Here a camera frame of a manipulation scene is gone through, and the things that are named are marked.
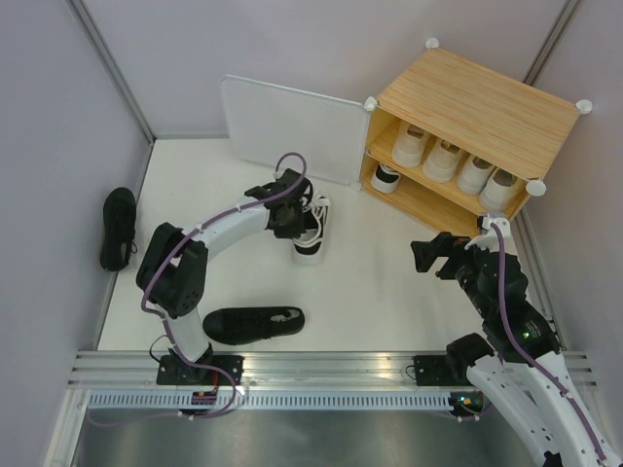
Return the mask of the black and white sneaker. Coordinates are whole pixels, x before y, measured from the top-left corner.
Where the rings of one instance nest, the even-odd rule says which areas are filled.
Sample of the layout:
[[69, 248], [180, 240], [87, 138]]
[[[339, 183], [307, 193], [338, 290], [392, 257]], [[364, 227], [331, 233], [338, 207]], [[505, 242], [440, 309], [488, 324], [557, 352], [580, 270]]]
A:
[[293, 259], [301, 265], [315, 265], [322, 258], [329, 209], [329, 197], [316, 193], [303, 209], [305, 231], [292, 240]]

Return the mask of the white leather sneaker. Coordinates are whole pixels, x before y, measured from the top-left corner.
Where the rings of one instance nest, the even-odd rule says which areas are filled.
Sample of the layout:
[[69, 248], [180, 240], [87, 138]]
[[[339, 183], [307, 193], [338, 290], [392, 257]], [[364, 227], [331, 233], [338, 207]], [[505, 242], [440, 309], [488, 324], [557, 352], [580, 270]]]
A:
[[495, 166], [474, 155], [470, 155], [458, 176], [458, 188], [469, 195], [478, 195], [486, 186]]
[[480, 204], [489, 211], [503, 211], [524, 188], [525, 181], [496, 168], [479, 195]]

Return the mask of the white translucent cabinet door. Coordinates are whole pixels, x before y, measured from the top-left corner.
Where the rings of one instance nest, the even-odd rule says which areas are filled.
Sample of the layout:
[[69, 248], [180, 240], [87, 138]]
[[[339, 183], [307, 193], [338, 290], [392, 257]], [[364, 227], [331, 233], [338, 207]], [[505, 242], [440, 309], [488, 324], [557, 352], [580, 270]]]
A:
[[352, 185], [359, 181], [375, 97], [355, 102], [228, 75], [220, 82], [235, 153], [275, 165], [289, 152], [307, 161], [307, 175]]

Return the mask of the beige lace sneaker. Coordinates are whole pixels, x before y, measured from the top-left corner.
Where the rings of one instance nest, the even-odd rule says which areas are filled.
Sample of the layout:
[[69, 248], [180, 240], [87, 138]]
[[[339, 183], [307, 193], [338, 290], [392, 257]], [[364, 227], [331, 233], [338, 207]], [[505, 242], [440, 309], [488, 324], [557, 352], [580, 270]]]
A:
[[400, 166], [415, 167], [421, 163], [430, 133], [408, 122], [400, 123], [391, 157]]

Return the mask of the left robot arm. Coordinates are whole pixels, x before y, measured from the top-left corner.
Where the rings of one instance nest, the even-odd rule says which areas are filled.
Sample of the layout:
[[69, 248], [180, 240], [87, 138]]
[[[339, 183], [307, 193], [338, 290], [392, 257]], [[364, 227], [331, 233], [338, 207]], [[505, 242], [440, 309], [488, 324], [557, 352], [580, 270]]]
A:
[[283, 239], [300, 236], [304, 197], [311, 193], [312, 182], [287, 168], [206, 221], [187, 229], [170, 223], [155, 229], [136, 276], [140, 306], [162, 322], [172, 353], [180, 359], [178, 373], [190, 384], [204, 384], [212, 374], [211, 342], [198, 310], [209, 262], [263, 231]]

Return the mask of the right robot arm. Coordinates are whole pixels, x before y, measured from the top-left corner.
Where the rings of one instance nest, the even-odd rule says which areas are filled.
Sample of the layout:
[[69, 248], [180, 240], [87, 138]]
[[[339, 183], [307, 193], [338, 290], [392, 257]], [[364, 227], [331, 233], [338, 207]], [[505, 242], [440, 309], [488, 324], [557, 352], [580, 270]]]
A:
[[416, 270], [443, 260], [437, 277], [456, 282], [482, 319], [482, 335], [447, 345], [447, 378], [478, 389], [536, 465], [621, 465], [575, 388], [558, 338], [527, 300], [519, 260], [506, 252], [500, 230], [494, 236], [494, 248], [447, 232], [411, 244]]

